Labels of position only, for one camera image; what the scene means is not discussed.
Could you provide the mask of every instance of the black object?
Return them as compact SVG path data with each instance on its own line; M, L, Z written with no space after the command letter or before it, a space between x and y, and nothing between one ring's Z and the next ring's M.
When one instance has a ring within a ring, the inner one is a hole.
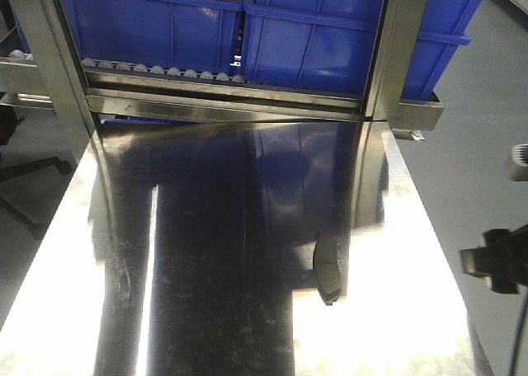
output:
M494 292L518 294L518 284L528 286L528 225L488 230L483 240L484 247L460 252L464 273L488 280Z
M17 127L17 115L10 106L0 106L0 144L5 145L15 132ZM0 168L0 182L9 181L19 176L24 176L32 172L39 171L43 168L55 166L61 175L68 175L72 172L71 165L60 160L58 157L48 157L46 159L35 160L18 164L16 166ZM31 236L40 240L45 234L46 225L44 223L35 223L12 204L0 197L0 208L5 209L15 219L24 223L30 230Z
M315 243L313 272L324 304L332 306L341 296L341 275L337 265L337 246L328 234L320 234Z

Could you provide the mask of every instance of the metal leg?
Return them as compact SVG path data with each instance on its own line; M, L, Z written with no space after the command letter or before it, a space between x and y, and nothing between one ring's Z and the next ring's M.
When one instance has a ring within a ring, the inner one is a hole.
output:
M24 176L49 166L57 167L57 171L63 176L72 172L72 167L68 162L62 161L58 157L48 157L42 160L35 160L34 162L0 168L0 182L9 181L18 176Z
M427 0L385 0L362 111L402 128L399 102Z
M27 216L25 216L21 211L19 211L15 206L6 202L3 198L0 197L0 208L5 209L9 214L11 214L17 221L23 223L30 230L31 236L35 240L40 240L44 237L46 232L45 223L35 223Z
M86 78L60 0L10 0L73 155L80 160L94 124Z

